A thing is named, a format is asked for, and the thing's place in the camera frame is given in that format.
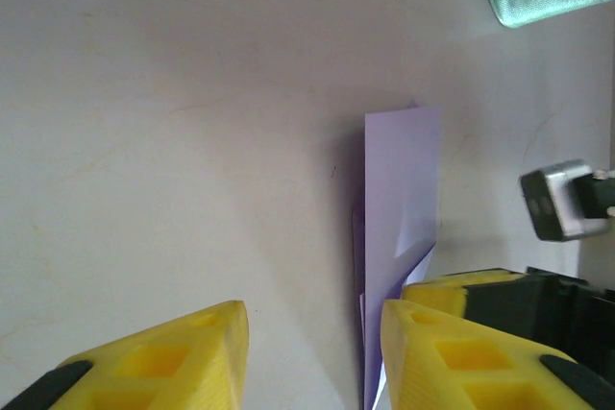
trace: purple paper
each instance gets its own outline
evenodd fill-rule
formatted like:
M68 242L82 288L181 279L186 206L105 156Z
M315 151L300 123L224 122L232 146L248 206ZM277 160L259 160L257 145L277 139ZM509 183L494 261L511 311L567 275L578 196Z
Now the purple paper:
M435 244L438 156L437 109L365 116L364 210L359 203L353 215L356 295L362 299L364 409L373 407L381 380L382 304L399 298L406 278ZM426 268L427 262L421 264L417 277L422 278Z

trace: white table surface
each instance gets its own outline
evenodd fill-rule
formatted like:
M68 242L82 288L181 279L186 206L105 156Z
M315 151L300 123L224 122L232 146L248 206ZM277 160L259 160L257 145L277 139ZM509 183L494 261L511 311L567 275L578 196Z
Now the white table surface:
M228 299L246 409L357 408L350 209L368 111L442 110L431 273L526 265L520 174L606 166L612 6L0 0L0 401L66 356Z

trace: rectangular hole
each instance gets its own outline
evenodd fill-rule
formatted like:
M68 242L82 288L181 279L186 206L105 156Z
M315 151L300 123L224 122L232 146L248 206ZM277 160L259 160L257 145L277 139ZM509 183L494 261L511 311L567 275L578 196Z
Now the rectangular hole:
M484 382L465 386L477 410L556 410L527 382Z
M451 370L501 370L512 364L506 356L487 340L452 340L435 344Z
M99 392L92 396L94 410L147 410L156 394Z
M188 346L142 346L124 358L117 369L117 376L170 378L189 352Z

